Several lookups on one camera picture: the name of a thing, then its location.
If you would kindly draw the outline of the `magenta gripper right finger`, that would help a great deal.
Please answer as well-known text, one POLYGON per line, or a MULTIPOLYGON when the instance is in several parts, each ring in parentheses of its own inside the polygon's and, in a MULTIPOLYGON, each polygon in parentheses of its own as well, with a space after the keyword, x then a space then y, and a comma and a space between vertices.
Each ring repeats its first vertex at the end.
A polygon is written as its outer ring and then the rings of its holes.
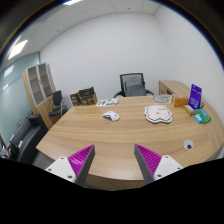
POLYGON ((145 184, 160 180, 182 169, 169 155, 159 155, 144 146, 135 145, 134 155, 142 172, 145 184))

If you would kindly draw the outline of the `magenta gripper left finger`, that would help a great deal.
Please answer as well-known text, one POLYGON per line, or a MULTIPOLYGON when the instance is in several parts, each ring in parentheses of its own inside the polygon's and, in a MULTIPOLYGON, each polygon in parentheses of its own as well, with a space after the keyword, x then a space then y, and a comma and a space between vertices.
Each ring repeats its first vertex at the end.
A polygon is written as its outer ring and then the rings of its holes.
POLYGON ((84 186, 94 157, 95 146, 90 145, 69 157, 59 157, 46 168, 46 171, 79 186, 84 186))

